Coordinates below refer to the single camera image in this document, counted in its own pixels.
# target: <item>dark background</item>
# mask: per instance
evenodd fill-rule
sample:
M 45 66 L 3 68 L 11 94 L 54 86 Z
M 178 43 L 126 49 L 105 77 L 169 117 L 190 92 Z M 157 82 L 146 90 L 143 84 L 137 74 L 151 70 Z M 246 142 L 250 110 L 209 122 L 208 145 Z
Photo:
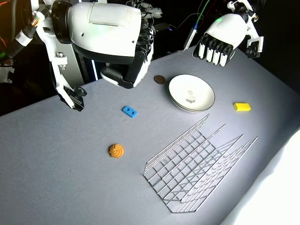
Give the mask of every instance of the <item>dark background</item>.
M 109 2 L 126 3 L 124 0 Z M 187 16 L 196 13 L 201 0 L 145 0 L 145 2 L 163 11 L 163 17 L 155 19 L 154 23 L 159 31 L 155 37 L 153 58 L 157 59 L 182 50 L 189 31 L 197 20 L 197 15 L 190 16 L 178 29 L 173 26 L 179 26 Z M 203 13 L 204 17 L 199 22 L 192 45 L 199 41 L 213 21 L 230 13 L 226 4 L 226 0 L 210 0 Z M 18 0 L 16 33 L 24 27 L 29 6 L 28 0 Z M 300 2 L 297 0 L 268 0 L 263 10 L 259 12 L 259 20 L 255 23 L 258 34 L 264 36 L 263 53 L 255 60 L 298 93 L 300 93 L 299 6 Z M 10 34 L 10 17 L 10 3 L 2 5 L 0 7 L 0 35 L 6 42 Z M 0 83 L 0 115 L 56 94 L 45 46 L 38 41 L 38 38 L 21 51 L 15 63 L 18 66 L 15 67 L 13 84 Z

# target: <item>orange swirl cookie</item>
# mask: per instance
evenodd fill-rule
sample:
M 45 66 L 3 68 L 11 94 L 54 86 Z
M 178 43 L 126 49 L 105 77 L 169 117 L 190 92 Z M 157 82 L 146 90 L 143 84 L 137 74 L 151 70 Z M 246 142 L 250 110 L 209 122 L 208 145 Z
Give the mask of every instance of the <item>orange swirl cookie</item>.
M 124 147 L 120 144 L 114 144 L 109 147 L 109 154 L 111 157 L 120 158 L 124 154 Z

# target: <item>green light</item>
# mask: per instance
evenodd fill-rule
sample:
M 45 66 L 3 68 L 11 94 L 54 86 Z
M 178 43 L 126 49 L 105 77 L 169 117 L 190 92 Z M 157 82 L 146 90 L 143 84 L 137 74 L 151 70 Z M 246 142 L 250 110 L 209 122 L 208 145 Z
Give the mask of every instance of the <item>green light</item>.
M 5 56 L 5 52 L 0 53 L 0 58 L 3 58 Z

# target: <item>metal grid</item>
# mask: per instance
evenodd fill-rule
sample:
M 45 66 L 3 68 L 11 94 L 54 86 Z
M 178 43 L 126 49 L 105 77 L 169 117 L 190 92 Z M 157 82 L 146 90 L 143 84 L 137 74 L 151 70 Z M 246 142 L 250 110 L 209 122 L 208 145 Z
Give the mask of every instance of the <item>metal grid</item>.
M 165 147 L 145 166 L 144 177 L 173 213 L 197 211 L 257 140 L 233 148 L 243 135 L 216 148 L 199 131 L 209 115 Z

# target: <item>white light strip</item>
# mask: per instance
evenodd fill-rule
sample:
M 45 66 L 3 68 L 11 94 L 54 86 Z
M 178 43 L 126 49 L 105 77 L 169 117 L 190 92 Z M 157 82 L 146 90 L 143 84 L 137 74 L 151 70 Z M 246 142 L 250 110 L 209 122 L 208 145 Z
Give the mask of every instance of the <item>white light strip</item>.
M 97 80 L 98 80 L 98 75 L 97 75 L 97 71 L 96 71 L 96 67 L 95 67 L 95 62 L 94 62 L 94 60 L 92 60 L 92 65 L 93 65 L 93 69 L 94 69 L 95 79 L 96 79 L 96 81 L 97 81 Z

